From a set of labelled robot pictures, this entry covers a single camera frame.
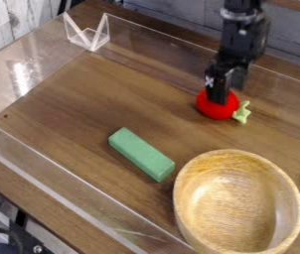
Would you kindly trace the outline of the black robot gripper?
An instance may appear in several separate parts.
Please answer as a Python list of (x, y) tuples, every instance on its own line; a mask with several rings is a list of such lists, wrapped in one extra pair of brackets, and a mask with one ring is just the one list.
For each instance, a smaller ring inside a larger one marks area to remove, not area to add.
[(243, 88), (247, 66), (265, 51), (270, 22), (261, 9), (243, 13), (221, 9), (221, 15), (222, 39), (204, 71), (204, 87), (208, 100), (226, 105), (229, 88)]

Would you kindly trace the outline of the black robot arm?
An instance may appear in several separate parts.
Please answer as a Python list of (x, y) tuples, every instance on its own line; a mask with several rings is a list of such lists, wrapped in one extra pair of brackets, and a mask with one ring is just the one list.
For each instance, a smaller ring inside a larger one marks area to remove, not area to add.
[(204, 71), (207, 99), (225, 105), (231, 88), (242, 89), (250, 65), (263, 54), (269, 18), (262, 0), (225, 0), (221, 45)]

